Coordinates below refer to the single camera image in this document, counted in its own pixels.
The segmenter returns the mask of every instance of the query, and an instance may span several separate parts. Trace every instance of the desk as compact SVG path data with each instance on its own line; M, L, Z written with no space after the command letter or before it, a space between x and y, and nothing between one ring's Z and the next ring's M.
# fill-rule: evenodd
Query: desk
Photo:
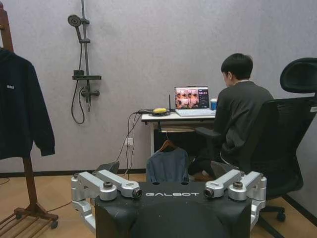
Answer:
M194 132L199 126L210 128L215 116L204 117L181 117L177 113L171 113L164 117L154 117L151 114L143 114L141 122L151 125L151 155L158 149L157 134L160 133L182 133Z

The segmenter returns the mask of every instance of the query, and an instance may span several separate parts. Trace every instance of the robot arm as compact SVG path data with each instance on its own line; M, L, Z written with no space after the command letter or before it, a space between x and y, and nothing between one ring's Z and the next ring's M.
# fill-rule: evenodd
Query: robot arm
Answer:
M107 170L95 173L95 176L83 172L75 174L71 179L72 204L80 212L84 223L96 232L96 220L87 198L100 197L103 201L111 201L117 197L117 189L124 197L138 198L142 195L140 186L135 181L128 181Z
M244 175L238 170L231 170L214 181L206 182L205 196L209 199L222 197L226 189L232 200L244 201L247 197L252 200L252 229L259 219L260 210L265 208L266 178L257 172Z

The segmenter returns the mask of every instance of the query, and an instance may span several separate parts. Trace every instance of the shower head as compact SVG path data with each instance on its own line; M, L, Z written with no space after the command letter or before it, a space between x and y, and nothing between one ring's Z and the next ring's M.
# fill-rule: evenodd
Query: shower head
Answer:
M81 25L82 21L79 18L79 16L77 15L70 15L68 17L68 23L76 28L76 33L77 33L77 37L80 43L82 43L82 38L81 38L81 34L80 34L80 30L79 30L79 26Z
M79 27L81 25L81 19L77 15L70 15L68 17L68 23L73 27Z

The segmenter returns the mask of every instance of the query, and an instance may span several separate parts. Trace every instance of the wooden coat rack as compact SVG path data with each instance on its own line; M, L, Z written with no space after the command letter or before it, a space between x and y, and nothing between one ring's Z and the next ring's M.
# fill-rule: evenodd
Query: wooden coat rack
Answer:
M11 38L11 32L9 27L9 20L7 12L3 8L3 4L0 2L0 31L1 31L1 38L3 47L6 50L13 52L13 44L12 44L12 38ZM22 233L25 229L27 229L32 223L37 221L38 219L45 219L47 222L45 222L42 226L40 226L36 231L34 231L28 238L31 238L35 236L42 228L44 228L46 225L48 225L51 222L51 228L54 229L58 225L58 215L53 215L48 213L39 203L36 195L36 189L35 189L35 183L34 183L34 175L33 175L33 169L32 169L32 161L31 156L27 158L23 158L23 165L24 165L24 171L25 171L25 178L26 178L26 184L28 188L29 193L29 199L30 199L30 205L27 208L16 208L14 210L14 213L10 215L9 217L5 218L3 221L0 222L0 225L4 222L8 221L12 217L16 217L17 221L12 224L8 225L7 228L4 228L2 231L0 231L0 237L11 230L15 225L20 223L23 219L26 217L35 217L33 221L31 221L28 226L24 226L24 229L20 229L18 232L15 233L16 237L20 233Z

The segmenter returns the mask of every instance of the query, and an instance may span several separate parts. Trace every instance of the baseboard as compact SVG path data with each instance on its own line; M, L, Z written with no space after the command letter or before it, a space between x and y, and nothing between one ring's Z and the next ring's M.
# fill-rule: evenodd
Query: baseboard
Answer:
M67 171L41 171L33 172L35 177L37 176L63 176L63 175L74 175L81 172L92 172L93 170L67 170ZM126 170L119 170L118 174L124 174ZM130 169L129 174L145 174L145 169ZM24 172L17 173L0 173L0 178L16 178L24 177Z
M317 227L317 217L307 211L301 204L291 198L289 195L284 195L283 198L291 204L297 211L299 211L307 220Z

